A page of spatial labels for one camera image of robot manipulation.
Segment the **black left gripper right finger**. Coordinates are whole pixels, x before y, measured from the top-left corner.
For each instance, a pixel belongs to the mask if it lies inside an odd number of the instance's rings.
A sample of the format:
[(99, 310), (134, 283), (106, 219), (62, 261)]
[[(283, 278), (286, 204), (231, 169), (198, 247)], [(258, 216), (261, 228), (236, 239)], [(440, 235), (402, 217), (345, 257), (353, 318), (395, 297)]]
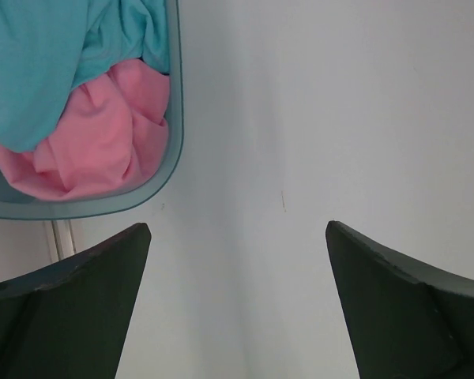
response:
[(325, 239), (359, 377), (474, 378), (474, 280), (339, 221)]

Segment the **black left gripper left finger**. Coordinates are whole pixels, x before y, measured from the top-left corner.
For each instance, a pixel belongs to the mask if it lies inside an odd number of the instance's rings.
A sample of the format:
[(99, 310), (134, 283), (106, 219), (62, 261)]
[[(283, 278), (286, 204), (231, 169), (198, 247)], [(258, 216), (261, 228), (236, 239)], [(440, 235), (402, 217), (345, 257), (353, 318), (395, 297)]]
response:
[(113, 378), (149, 253), (146, 223), (0, 283), (0, 378)]

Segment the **teal t-shirt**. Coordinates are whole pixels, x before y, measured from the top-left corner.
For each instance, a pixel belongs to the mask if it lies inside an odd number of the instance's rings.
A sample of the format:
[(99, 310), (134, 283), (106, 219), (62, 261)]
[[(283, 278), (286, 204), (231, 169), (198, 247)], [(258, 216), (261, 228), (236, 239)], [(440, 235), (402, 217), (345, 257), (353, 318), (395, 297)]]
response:
[(75, 88), (132, 58), (168, 72), (164, 1), (0, 1), (0, 144), (33, 150)]

